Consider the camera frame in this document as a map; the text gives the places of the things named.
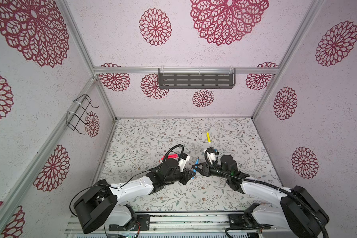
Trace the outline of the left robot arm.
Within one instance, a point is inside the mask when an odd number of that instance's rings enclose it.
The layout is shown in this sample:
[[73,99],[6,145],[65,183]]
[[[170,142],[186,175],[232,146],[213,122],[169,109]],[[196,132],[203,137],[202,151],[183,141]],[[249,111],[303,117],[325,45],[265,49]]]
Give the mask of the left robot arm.
[[165,186],[179,182],[187,184],[195,172],[180,166],[169,158],[160,165],[140,174],[140,178],[124,183],[108,183],[105,179],[80,191],[70,207],[79,220],[84,234],[90,234],[104,225],[118,225],[130,230],[137,222],[137,215],[127,202],[161,191]]

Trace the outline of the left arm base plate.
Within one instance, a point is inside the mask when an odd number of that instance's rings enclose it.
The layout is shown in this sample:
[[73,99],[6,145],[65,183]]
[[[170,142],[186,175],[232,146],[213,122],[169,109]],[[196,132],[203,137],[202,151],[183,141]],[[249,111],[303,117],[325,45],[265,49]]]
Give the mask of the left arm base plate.
[[137,215],[136,218],[132,218],[124,226],[110,225],[109,231],[148,231],[150,228],[150,218],[149,214]]

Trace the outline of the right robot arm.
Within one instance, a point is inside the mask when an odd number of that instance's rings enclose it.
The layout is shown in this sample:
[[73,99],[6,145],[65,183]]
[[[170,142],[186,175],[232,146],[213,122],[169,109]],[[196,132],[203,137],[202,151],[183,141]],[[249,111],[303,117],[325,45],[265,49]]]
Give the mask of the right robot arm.
[[254,204],[244,213],[242,230],[280,227],[290,230],[298,238],[329,236],[326,225],[330,221],[327,213],[313,196],[303,187],[279,187],[256,180],[240,171],[231,155],[220,159],[214,153],[205,154],[205,162],[193,165],[193,169],[205,177],[226,179],[226,184],[242,194],[260,198],[268,206]]

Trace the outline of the yellow highlighter pen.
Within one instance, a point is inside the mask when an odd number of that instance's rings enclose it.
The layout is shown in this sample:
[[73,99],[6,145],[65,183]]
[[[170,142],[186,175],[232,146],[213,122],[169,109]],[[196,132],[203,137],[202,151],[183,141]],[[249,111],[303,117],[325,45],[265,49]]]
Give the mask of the yellow highlighter pen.
[[206,136],[207,136],[207,141],[208,141],[208,143],[211,143],[211,139],[210,139],[210,134],[209,134],[209,132],[206,133]]

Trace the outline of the blue highlighter pen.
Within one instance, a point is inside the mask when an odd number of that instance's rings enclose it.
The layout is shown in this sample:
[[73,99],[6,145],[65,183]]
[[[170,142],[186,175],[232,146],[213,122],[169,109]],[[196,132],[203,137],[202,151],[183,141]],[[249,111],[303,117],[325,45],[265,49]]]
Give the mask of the blue highlighter pen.
[[195,162],[195,165],[197,165],[199,163],[199,157],[197,158],[196,162]]

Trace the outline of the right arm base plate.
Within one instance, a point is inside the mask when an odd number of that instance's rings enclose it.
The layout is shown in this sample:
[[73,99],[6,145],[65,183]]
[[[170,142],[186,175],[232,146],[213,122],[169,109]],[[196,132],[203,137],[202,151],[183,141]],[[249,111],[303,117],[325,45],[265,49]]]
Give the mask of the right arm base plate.
[[258,223],[252,215],[232,213],[228,215],[230,230],[261,230],[271,225]]

